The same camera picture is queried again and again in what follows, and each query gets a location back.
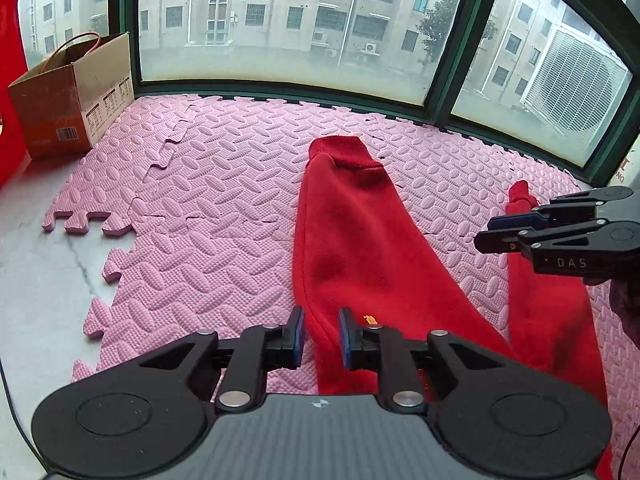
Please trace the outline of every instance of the box handle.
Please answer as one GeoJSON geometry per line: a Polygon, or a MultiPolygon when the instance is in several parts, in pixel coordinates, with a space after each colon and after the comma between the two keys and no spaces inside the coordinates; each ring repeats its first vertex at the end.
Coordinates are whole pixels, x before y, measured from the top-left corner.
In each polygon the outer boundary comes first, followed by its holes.
{"type": "Polygon", "coordinates": [[[86,56],[87,54],[90,54],[91,52],[93,52],[96,48],[98,48],[98,45],[100,45],[100,34],[98,34],[97,32],[95,32],[95,31],[93,31],[93,30],[90,30],[89,32],[83,32],[82,34],[78,34],[77,36],[74,36],[74,37],[70,38],[69,40],[66,40],[66,41],[65,41],[65,43],[63,43],[62,45],[60,45],[60,46],[56,49],[56,51],[55,51],[53,54],[51,54],[51,56],[49,56],[49,57],[47,58],[47,60],[46,60],[46,61],[44,62],[44,64],[42,65],[42,68],[40,69],[40,73],[41,73],[41,74],[42,74],[42,73],[44,73],[44,71],[45,71],[45,69],[46,69],[47,65],[49,64],[49,61],[51,61],[51,60],[54,58],[54,56],[55,56],[57,53],[59,53],[59,52],[60,52],[60,50],[62,50],[62,48],[63,48],[64,46],[67,46],[67,45],[68,45],[69,43],[71,43],[72,41],[75,41],[75,40],[77,40],[78,38],[82,38],[83,36],[95,36],[95,38],[96,38],[96,41],[95,41],[94,46],[92,46],[89,50],[87,50],[87,51],[84,53],[84,55],[85,55],[85,56],[86,56]]]}

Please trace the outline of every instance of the black cable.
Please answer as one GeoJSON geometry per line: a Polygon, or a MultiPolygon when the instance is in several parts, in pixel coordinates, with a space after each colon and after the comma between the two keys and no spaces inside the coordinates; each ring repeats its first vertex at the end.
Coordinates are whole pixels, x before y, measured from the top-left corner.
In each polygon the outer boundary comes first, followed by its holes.
{"type": "Polygon", "coordinates": [[[42,459],[42,457],[40,456],[40,454],[36,450],[35,446],[31,443],[31,440],[29,440],[29,437],[27,436],[27,434],[24,433],[22,425],[20,424],[20,420],[18,420],[18,414],[15,413],[14,401],[11,398],[11,393],[9,393],[9,384],[6,382],[6,376],[4,374],[4,368],[2,368],[2,359],[0,359],[0,378],[2,378],[2,386],[4,387],[4,394],[6,395],[6,402],[9,405],[9,412],[11,413],[11,418],[14,420],[15,427],[18,428],[18,432],[22,436],[22,439],[24,440],[24,443],[27,446],[29,446],[29,449],[31,449],[31,452],[33,453],[34,457],[36,457],[38,462],[40,462],[40,465],[43,467],[44,471],[46,471],[47,473],[50,473],[51,472],[51,468],[44,462],[44,460],[42,459]]]}
{"type": "Polygon", "coordinates": [[[622,480],[622,468],[625,465],[626,454],[629,452],[629,449],[631,449],[631,445],[633,444],[636,436],[638,436],[638,433],[640,433],[640,425],[638,425],[634,434],[631,435],[629,442],[626,443],[625,452],[622,454],[622,460],[620,460],[620,467],[618,468],[618,480],[622,480]]]}

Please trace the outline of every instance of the white ventilation grille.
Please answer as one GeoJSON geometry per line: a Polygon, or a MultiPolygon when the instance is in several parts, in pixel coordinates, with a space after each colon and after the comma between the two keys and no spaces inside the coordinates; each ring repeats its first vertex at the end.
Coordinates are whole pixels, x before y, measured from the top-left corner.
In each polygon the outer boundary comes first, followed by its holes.
{"type": "Polygon", "coordinates": [[[564,136],[588,142],[607,127],[627,72],[604,44],[555,28],[522,103],[564,136]]]}

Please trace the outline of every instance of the barcode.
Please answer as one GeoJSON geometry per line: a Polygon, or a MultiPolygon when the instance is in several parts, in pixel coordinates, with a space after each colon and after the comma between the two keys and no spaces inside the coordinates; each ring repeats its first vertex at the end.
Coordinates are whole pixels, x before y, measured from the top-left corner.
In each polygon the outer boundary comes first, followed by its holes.
{"type": "Polygon", "coordinates": [[[58,134],[58,140],[76,140],[78,139],[78,132],[74,127],[70,128],[58,128],[56,130],[58,134]]]}

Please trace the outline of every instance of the interlocking foam tile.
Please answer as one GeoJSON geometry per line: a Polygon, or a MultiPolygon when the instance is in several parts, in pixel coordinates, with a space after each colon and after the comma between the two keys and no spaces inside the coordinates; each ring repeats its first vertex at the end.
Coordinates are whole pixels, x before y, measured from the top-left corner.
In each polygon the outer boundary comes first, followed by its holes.
{"type": "Polygon", "coordinates": [[[153,182],[142,184],[146,172],[150,166],[166,167],[172,152],[162,151],[162,146],[182,139],[199,99],[145,97],[127,107],[55,196],[43,229],[53,231],[56,218],[68,218],[65,229],[80,234],[89,230],[89,219],[105,218],[105,234],[121,236],[129,231],[131,200],[153,189],[153,182]]]}
{"type": "MultiPolygon", "coordinates": [[[[316,137],[363,140],[443,264],[507,338],[506,257],[478,254],[473,236],[503,213],[509,186],[521,178],[542,202],[577,190],[568,173],[543,162],[380,114],[248,98],[206,98],[197,106],[181,142],[165,147],[173,153],[169,165],[149,169],[145,183],[156,187],[130,203],[134,247],[112,250],[105,263],[105,279],[120,279],[116,297],[110,307],[94,300],[84,325],[88,336],[104,334],[98,370],[199,327],[230,337],[286,320],[298,191],[316,137]]],[[[640,423],[640,351],[607,294],[605,285],[590,288],[617,465],[640,423]]],[[[76,362],[73,378],[91,373],[76,362]]],[[[271,391],[316,388],[310,352],[302,370],[270,375],[271,391]]],[[[628,457],[628,478],[638,476],[639,458],[638,451],[628,457]]]]}

